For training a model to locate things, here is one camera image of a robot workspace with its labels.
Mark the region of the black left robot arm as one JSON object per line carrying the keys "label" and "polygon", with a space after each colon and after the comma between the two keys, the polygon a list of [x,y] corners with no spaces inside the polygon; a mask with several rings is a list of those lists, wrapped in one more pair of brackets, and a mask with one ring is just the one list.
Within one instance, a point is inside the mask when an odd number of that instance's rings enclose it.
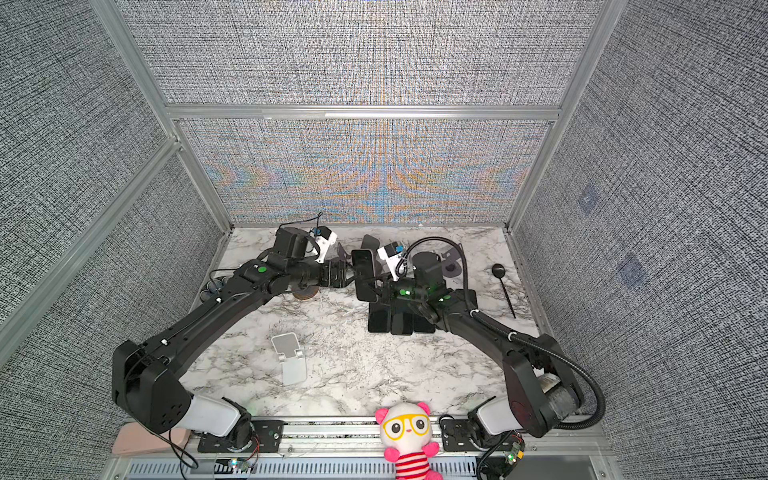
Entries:
{"label": "black left robot arm", "polygon": [[234,401],[194,394],[181,377],[220,336],[272,299],[310,287],[348,285],[347,263],[328,258],[337,235],[326,226],[278,228],[271,248],[236,268],[207,300],[142,343],[126,341],[112,357],[112,399],[136,422],[162,435],[204,433],[235,450],[249,447],[249,412]]}

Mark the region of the phone with pink edge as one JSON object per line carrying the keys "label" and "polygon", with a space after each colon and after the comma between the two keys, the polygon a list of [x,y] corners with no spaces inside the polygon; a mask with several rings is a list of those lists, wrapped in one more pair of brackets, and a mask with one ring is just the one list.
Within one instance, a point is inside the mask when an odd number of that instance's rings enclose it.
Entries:
{"label": "phone with pink edge", "polygon": [[375,286],[373,252],[368,249],[353,250],[352,263],[357,299],[363,302],[375,303],[378,300],[378,294]]}

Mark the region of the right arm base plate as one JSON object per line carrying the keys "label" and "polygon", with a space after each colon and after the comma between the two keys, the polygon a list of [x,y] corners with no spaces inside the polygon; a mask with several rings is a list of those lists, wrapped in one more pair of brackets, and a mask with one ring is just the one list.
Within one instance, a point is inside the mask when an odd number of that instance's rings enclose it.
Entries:
{"label": "right arm base plate", "polygon": [[525,451],[525,441],[517,433],[503,440],[505,433],[487,433],[479,423],[467,418],[455,418],[452,415],[440,416],[436,425],[439,427],[442,449],[445,452],[511,452],[517,455]]}

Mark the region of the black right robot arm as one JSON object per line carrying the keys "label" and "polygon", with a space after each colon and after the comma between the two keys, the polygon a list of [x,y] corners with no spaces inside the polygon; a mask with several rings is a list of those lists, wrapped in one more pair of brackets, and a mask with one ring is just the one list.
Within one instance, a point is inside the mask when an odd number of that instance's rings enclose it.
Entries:
{"label": "black right robot arm", "polygon": [[409,335],[437,330],[459,336],[496,363],[506,395],[468,415],[475,442],[483,444],[510,431],[541,438],[553,429],[582,430],[605,413],[605,398],[586,370],[566,357],[549,335],[533,337],[482,312],[474,291],[447,286],[440,258],[418,252],[411,276],[398,261],[383,278],[357,283],[359,300],[370,303],[369,329]]}

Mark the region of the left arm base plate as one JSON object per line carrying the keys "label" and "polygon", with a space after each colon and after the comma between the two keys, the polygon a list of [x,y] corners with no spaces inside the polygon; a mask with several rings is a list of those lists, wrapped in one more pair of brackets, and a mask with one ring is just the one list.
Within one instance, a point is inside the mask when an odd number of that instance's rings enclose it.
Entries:
{"label": "left arm base plate", "polygon": [[282,420],[251,420],[249,426],[240,422],[225,437],[202,434],[197,450],[199,453],[277,453],[284,426]]}

